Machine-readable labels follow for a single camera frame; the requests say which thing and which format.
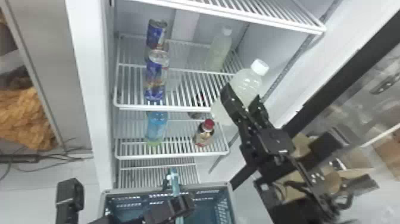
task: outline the plastic bottle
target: plastic bottle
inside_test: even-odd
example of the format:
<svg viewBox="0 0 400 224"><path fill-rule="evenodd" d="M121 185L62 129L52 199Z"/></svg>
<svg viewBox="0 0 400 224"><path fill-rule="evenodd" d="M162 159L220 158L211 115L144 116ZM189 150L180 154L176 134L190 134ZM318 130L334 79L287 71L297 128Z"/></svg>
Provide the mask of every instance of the plastic bottle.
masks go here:
<svg viewBox="0 0 400 224"><path fill-rule="evenodd" d="M149 111L147 112L147 119L147 144L150 146L157 146L164 139L168 113L161 111Z"/></svg>
<svg viewBox="0 0 400 224"><path fill-rule="evenodd" d="M199 125L193 137L193 142L198 147L206 147L211 143L214 134L214 125L215 123L211 119L205 119L205 121Z"/></svg>
<svg viewBox="0 0 400 224"><path fill-rule="evenodd" d="M204 62L204 67L207 71L221 71L232 44L231 34L232 29L224 26L222 32L212 40L208 56Z"/></svg>
<svg viewBox="0 0 400 224"><path fill-rule="evenodd" d="M250 69L238 71L229 82L235 94L245 107L248 107L251 101L257 96L262 84L261 76L264 76L268 69L269 67L265 62L256 59L251 64ZM230 125L233 123L221 103L220 98L211 106L211 114L217 122L223 125Z"/></svg>

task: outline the floor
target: floor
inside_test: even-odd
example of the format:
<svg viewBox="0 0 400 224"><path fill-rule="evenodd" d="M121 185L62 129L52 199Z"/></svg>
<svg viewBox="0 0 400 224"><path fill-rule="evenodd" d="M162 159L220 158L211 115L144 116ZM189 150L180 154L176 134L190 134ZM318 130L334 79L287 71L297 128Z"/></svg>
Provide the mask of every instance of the floor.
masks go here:
<svg viewBox="0 0 400 224"><path fill-rule="evenodd" d="M21 169L35 169L56 161L20 165ZM0 176L7 168L0 165ZM85 209L79 213L79 223L96 219L100 191L93 160L63 164L39 172L23 173L11 169L0 182L0 217L2 223L55 223L55 194L59 181L77 178L85 186Z"/></svg>
<svg viewBox="0 0 400 224"><path fill-rule="evenodd" d="M400 222L400 182L393 180L372 148L364 153L376 168L371 173L380 188L355 198L351 209L342 212L342 220L358 219L362 224L394 224ZM21 169L35 169L56 163L20 165ZM7 165L0 165L0 175ZM100 191L93 160L63 164L40 172L19 172L12 169L0 182L0 217L7 224L55 223L55 194L59 181L77 178L85 186L85 209L79 213L79 223L89 223L98 215ZM249 178L234 193L238 223L270 223L268 213Z"/></svg>

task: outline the teal object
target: teal object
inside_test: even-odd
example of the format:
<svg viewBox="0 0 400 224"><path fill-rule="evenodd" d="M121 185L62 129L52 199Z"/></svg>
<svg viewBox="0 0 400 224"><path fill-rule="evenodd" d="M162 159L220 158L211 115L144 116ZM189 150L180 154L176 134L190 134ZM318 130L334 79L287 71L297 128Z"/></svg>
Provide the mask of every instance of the teal object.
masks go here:
<svg viewBox="0 0 400 224"><path fill-rule="evenodd" d="M172 196L176 197L179 196L180 190L179 190L179 174L178 171L176 170L176 167L170 168L170 183L172 186ZM175 220L175 224L184 224L183 217L177 217Z"/></svg>
<svg viewBox="0 0 400 224"><path fill-rule="evenodd" d="M163 111L149 111L147 119L147 144L157 146L163 141L168 113Z"/></svg>

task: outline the stacked cans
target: stacked cans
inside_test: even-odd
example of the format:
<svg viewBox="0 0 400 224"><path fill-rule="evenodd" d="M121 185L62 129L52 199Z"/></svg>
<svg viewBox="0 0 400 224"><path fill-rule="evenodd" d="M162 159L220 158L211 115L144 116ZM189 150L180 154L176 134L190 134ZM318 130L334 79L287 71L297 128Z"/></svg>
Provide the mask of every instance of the stacked cans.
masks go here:
<svg viewBox="0 0 400 224"><path fill-rule="evenodd" d="M168 24L164 20L152 19L149 21L147 29L144 95L149 101L159 101L165 95L165 81L170 65L168 53L163 50L167 26Z"/></svg>

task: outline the white wire shelf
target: white wire shelf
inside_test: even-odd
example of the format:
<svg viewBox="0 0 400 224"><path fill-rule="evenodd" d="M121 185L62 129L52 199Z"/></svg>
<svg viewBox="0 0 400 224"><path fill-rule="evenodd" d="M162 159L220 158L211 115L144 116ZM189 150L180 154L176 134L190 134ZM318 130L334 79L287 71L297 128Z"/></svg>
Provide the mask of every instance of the white wire shelf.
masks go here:
<svg viewBox="0 0 400 224"><path fill-rule="evenodd" d="M191 120L185 113L169 113L165 137L161 145L149 146L145 140L147 118L144 114L143 111L115 111L114 154L117 159L199 157L229 153L226 137L218 123L215 124L212 143L206 147L196 146L192 138L203 120Z"/></svg>
<svg viewBox="0 0 400 224"><path fill-rule="evenodd" d="M131 0L320 35L326 27L296 0Z"/></svg>
<svg viewBox="0 0 400 224"><path fill-rule="evenodd" d="M150 102L144 97L145 66L119 66L115 74L114 105L122 110L210 112L229 74L169 70L165 98Z"/></svg>
<svg viewBox="0 0 400 224"><path fill-rule="evenodd" d="M193 157L151 158L147 160L121 160L121 170L151 169L160 167L194 166Z"/></svg>
<svg viewBox="0 0 400 224"><path fill-rule="evenodd" d="M148 169L124 170L120 164L118 171L118 188L154 188L163 184L168 172L167 167ZM182 185L199 183L196 166L176 167L179 174L179 183Z"/></svg>
<svg viewBox="0 0 400 224"><path fill-rule="evenodd" d="M170 70L206 71L204 61L210 45L185 41L166 40L170 57ZM121 34L118 40L117 62L120 66L145 66L146 37ZM235 74L243 68L238 55L230 51L224 62L222 73Z"/></svg>

